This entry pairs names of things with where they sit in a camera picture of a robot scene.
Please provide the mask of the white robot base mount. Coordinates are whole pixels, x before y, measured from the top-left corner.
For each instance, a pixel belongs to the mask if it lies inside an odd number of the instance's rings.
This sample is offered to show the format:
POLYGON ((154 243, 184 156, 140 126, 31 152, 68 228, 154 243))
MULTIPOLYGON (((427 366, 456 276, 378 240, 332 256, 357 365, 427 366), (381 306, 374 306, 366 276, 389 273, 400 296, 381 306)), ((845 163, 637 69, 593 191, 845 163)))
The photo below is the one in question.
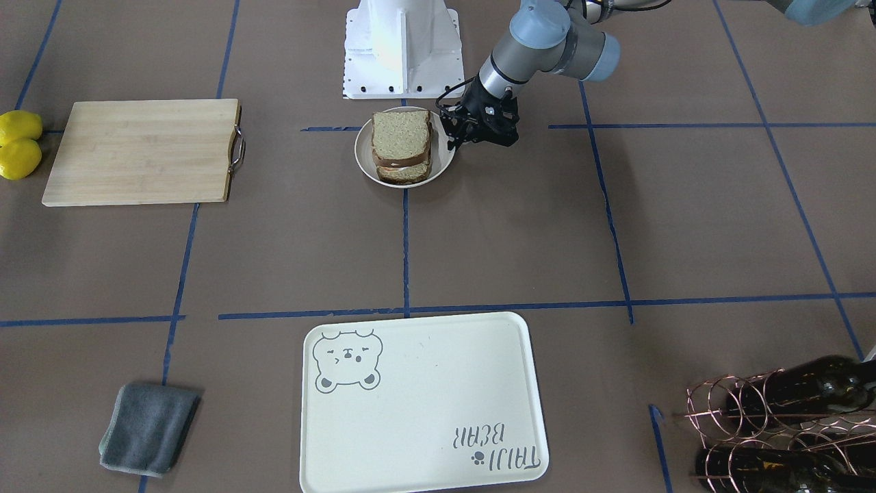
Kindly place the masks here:
POLYGON ((361 1, 345 18, 342 96, 438 98, 463 93, 458 12, 443 1, 361 1))

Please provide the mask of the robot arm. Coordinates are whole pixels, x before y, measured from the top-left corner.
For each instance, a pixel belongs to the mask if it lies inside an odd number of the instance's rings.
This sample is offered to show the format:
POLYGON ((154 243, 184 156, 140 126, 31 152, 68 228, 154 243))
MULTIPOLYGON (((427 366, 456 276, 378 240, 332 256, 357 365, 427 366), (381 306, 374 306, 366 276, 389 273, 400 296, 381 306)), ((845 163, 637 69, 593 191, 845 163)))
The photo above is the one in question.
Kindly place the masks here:
POLYGON ((517 142, 519 98, 538 73, 604 81, 619 65, 619 41, 595 26, 621 13, 657 10, 665 1, 522 1, 478 72, 458 84, 458 102, 436 100, 447 149, 467 142, 517 142))

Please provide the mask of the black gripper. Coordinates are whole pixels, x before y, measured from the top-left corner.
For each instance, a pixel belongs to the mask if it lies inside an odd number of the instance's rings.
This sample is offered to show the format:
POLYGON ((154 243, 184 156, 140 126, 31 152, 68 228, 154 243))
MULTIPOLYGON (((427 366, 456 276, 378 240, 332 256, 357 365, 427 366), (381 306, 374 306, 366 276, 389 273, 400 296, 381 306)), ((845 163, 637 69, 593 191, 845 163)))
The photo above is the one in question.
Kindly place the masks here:
POLYGON ((448 152, 464 142, 488 142, 512 146, 519 140, 519 106, 512 90, 495 97, 482 86, 469 86, 462 98, 464 110, 440 110, 448 152))

